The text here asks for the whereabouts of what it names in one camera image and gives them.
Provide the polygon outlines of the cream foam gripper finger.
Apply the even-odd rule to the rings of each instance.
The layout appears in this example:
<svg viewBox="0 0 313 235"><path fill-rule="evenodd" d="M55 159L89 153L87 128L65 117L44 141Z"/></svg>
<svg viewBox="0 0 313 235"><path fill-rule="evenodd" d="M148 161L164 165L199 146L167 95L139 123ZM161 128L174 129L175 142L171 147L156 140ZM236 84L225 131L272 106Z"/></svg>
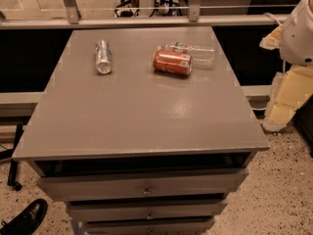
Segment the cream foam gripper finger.
<svg viewBox="0 0 313 235"><path fill-rule="evenodd" d="M312 95L312 67L292 66L286 73L277 72L272 82L263 127L271 132L278 132L285 128L296 111Z"/></svg>
<svg viewBox="0 0 313 235"><path fill-rule="evenodd" d="M280 48L282 27L279 25L262 38L259 46L263 49L274 50Z"/></svg>

